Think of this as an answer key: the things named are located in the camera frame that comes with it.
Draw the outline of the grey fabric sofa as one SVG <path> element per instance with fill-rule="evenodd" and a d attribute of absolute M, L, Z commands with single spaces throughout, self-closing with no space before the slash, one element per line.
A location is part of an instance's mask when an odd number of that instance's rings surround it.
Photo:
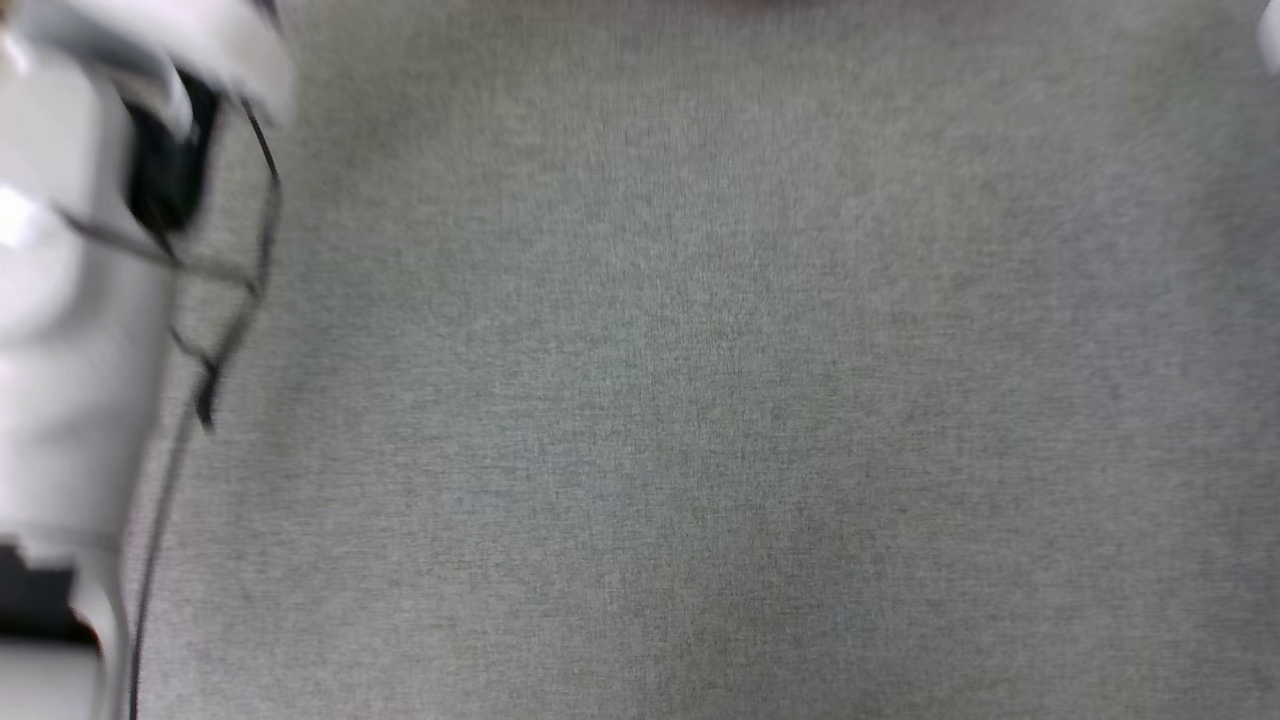
<path fill-rule="evenodd" d="M 140 720 L 1280 720 L 1267 0 L 279 0 Z"/>

